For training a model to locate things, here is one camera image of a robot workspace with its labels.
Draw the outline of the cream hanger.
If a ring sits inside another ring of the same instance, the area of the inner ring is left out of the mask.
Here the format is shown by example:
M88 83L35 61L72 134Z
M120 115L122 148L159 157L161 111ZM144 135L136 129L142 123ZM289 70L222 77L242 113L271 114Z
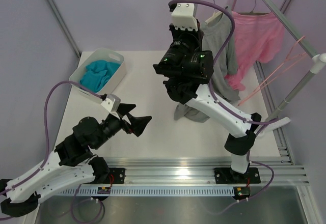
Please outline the cream hanger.
M220 15L222 15L222 12L221 12L221 11L218 11L218 10L216 10L216 9L214 9L212 16L209 17L209 18L205 21L205 23L206 23L206 24L210 24L212 21L214 21L215 19L217 19Z

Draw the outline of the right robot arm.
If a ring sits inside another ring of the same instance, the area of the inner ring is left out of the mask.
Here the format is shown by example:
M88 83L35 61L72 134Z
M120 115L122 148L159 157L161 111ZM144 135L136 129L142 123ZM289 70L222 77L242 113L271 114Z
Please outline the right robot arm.
M160 62L153 65L155 73L166 77L163 84L173 101L215 119L229 132L225 143L231 154L229 174L233 181L241 182L249 176L248 153L254 145L261 116L237 110L214 93L213 55L210 50L202 50L199 28L189 31L170 24L169 30L173 42Z

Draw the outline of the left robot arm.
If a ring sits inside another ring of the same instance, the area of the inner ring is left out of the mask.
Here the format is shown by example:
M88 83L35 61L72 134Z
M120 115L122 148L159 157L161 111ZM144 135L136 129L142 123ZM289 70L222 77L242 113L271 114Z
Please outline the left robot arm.
M7 217L21 217L62 190L108 180L110 168L104 158L95 156L92 150L98 150L121 130L139 137L152 117L132 116L130 111L135 107L135 104L122 103L101 122L94 117L82 118L73 127L73 133L50 152L46 163L35 166L35 176L2 179L5 199L1 202L1 212Z

